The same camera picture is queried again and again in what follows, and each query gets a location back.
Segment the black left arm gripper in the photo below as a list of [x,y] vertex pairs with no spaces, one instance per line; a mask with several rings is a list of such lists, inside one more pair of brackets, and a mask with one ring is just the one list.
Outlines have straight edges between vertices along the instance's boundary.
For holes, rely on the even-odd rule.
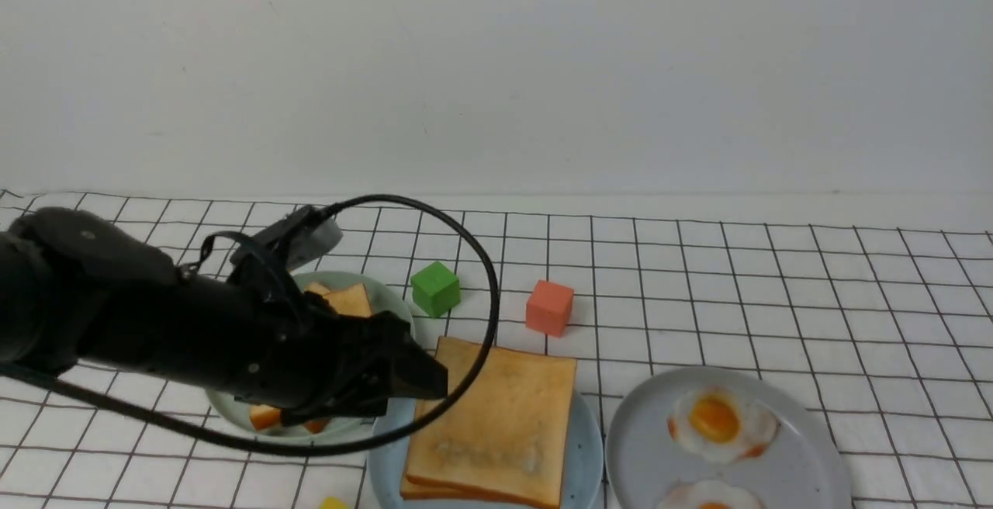
[[449,372],[390,311],[370,318],[343,316],[320,297],[303,293],[309,319],[290,324],[276,346],[249,365],[235,400],[282,411],[284,428],[329,417],[376,416],[390,398],[440,400],[449,393]]

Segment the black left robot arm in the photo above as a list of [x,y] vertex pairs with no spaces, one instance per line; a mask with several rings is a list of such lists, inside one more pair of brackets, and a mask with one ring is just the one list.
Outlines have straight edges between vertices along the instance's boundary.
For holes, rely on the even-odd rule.
[[2,361],[80,361],[269,404],[291,423],[447,396],[443,365],[393,311],[348,316],[291,272],[340,239],[307,207],[255,236],[221,230],[178,265],[108,220],[47,207],[2,233]]

